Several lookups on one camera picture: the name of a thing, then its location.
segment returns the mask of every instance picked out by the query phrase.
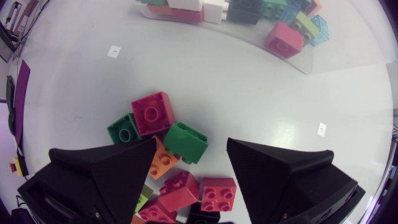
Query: pink duplo brick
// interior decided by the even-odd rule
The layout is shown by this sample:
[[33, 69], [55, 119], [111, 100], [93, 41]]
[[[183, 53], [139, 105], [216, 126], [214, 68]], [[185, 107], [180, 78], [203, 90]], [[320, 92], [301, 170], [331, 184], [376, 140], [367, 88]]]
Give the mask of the pink duplo brick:
[[169, 96], [164, 92], [133, 101], [131, 106], [140, 136], [163, 131], [175, 123]]
[[166, 180], [159, 192], [159, 202], [167, 211], [172, 212], [198, 201], [199, 183], [191, 173], [181, 172], [178, 176]]
[[299, 32], [284, 22], [278, 22], [269, 32], [265, 47], [283, 58], [291, 58], [301, 52], [303, 43], [304, 37]]
[[177, 217], [177, 212], [168, 212], [159, 202], [158, 198], [147, 202], [138, 211], [138, 214], [145, 222], [174, 223]]
[[173, 17], [187, 22], [201, 22], [203, 21], [203, 8], [197, 11], [190, 11], [184, 9], [172, 9]]
[[232, 178], [204, 178], [201, 210], [228, 212], [235, 200], [236, 184]]

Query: transparent plastic barrier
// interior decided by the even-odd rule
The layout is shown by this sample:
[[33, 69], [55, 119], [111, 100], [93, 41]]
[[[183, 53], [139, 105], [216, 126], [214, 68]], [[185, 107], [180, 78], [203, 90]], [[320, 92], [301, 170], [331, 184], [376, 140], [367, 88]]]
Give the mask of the transparent plastic barrier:
[[[390, 62], [383, 56], [379, 43], [368, 25], [349, 1], [322, 1], [322, 4], [323, 8], [319, 11], [319, 15], [328, 23], [329, 41], [316, 47], [308, 44], [299, 54], [289, 59], [279, 57], [281, 60], [305, 74]], [[136, 6], [149, 19], [189, 23], [174, 19], [172, 16], [153, 14], [146, 4], [141, 2], [136, 2]], [[204, 21], [192, 25], [230, 35], [268, 51], [264, 44], [275, 22], [260, 19], [254, 26], [225, 20], [221, 24]]]

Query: white table surface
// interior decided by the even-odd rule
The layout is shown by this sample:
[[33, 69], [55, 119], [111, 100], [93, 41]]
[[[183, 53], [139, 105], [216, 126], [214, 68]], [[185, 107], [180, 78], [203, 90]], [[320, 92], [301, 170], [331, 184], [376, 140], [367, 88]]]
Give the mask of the white table surface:
[[[121, 47], [117, 58], [107, 56], [112, 45]], [[198, 164], [180, 161], [165, 177], [149, 177], [155, 192], [180, 170], [199, 181], [235, 178], [228, 137], [299, 151], [332, 150], [334, 165], [366, 191], [345, 223], [358, 222], [379, 187], [392, 124], [385, 65], [307, 76], [232, 37], [145, 19], [132, 0], [53, 0], [21, 59], [32, 70], [24, 115], [31, 173], [50, 162], [52, 147], [111, 144], [106, 127], [131, 112], [130, 102], [164, 91], [176, 119], [208, 136], [209, 147]], [[317, 134], [321, 122], [325, 137]], [[180, 211], [178, 220], [185, 221], [187, 213]], [[221, 221], [249, 223], [240, 190]]]

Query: purple strip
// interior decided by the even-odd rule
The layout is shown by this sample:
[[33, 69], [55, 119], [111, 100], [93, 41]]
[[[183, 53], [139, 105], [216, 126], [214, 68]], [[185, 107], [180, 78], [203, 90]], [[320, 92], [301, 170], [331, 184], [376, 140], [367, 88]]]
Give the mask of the purple strip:
[[15, 129], [16, 135], [15, 140], [17, 145], [21, 145], [22, 129], [24, 127], [24, 108], [25, 108], [25, 96], [27, 89], [27, 82], [29, 81], [30, 68], [27, 66], [24, 60], [22, 60], [21, 68], [18, 74], [16, 93], [15, 93]]

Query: pile of blocks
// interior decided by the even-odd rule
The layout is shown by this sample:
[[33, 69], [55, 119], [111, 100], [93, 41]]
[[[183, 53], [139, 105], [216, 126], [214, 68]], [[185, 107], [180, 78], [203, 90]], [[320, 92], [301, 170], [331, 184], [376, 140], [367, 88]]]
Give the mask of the pile of blocks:
[[187, 22], [214, 22], [226, 19], [224, 0], [140, 0], [153, 14], [172, 16]]
[[264, 0], [263, 17], [278, 21], [267, 36], [265, 48], [291, 58], [307, 44], [326, 42], [327, 23], [321, 16], [313, 16], [321, 7], [319, 0]]
[[276, 22], [265, 48], [291, 58], [307, 44], [317, 46], [329, 39], [327, 23], [319, 15], [319, 0], [139, 0], [153, 14], [187, 22], [222, 20], [256, 25], [263, 18]]
[[[131, 102], [132, 113], [108, 126], [113, 143], [154, 138], [157, 150], [148, 174], [157, 180], [181, 158], [186, 164], [197, 164], [208, 147], [207, 137], [193, 128], [176, 122], [169, 96], [154, 93]], [[159, 190], [159, 196], [148, 201], [154, 191], [144, 185], [131, 223], [149, 221], [175, 223], [177, 210], [191, 206], [188, 223], [209, 220], [216, 223], [220, 212], [232, 210], [236, 184], [232, 178], [204, 178], [200, 184], [187, 171], [169, 178]]]

